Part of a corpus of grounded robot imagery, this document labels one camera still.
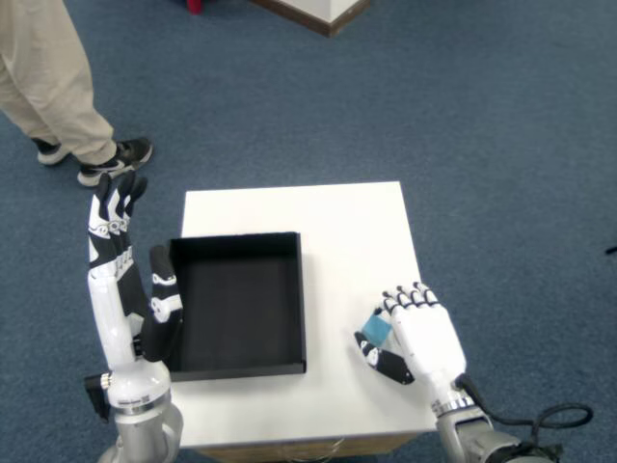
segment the black tray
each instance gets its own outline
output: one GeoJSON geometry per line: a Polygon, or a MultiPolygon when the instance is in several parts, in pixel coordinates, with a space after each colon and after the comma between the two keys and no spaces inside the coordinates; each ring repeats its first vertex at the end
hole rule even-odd
{"type": "Polygon", "coordinates": [[[296,232],[173,239],[184,323],[172,379],[304,373],[301,256],[296,232]]]}

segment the khaki pants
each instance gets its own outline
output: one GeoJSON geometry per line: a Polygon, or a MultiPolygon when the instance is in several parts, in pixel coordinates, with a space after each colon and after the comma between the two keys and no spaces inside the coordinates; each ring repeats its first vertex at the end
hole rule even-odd
{"type": "Polygon", "coordinates": [[[0,109],[28,137],[62,143],[82,163],[116,153],[63,0],[0,0],[0,109]]]}

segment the white table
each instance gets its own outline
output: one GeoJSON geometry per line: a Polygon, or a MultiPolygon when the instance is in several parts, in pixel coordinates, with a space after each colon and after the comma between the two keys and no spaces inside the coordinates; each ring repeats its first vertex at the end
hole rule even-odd
{"type": "Polygon", "coordinates": [[[398,182],[190,191],[182,236],[299,232],[306,374],[180,382],[181,446],[207,448],[434,429],[415,385],[371,370],[353,334],[381,292],[419,279],[398,182]]]}

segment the small blue block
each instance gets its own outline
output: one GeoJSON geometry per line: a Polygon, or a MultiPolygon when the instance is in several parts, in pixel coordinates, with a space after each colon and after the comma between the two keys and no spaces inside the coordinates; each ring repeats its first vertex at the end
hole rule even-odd
{"type": "Polygon", "coordinates": [[[362,333],[377,347],[382,345],[389,335],[392,325],[377,315],[372,315],[362,327],[362,333]]]}

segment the black sneaker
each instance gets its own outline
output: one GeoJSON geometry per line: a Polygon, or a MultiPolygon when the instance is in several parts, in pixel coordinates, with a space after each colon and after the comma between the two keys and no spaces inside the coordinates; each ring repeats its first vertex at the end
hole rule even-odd
{"type": "Polygon", "coordinates": [[[51,145],[38,138],[33,138],[32,141],[35,142],[37,148],[39,148],[39,155],[37,156],[37,159],[45,166],[53,166],[54,164],[58,164],[70,154],[70,152],[65,150],[61,144],[51,145]]]}
{"type": "Polygon", "coordinates": [[[117,177],[127,171],[135,171],[148,162],[152,156],[152,143],[147,138],[116,142],[116,155],[97,166],[82,164],[77,180],[84,186],[97,186],[102,174],[117,177]]]}

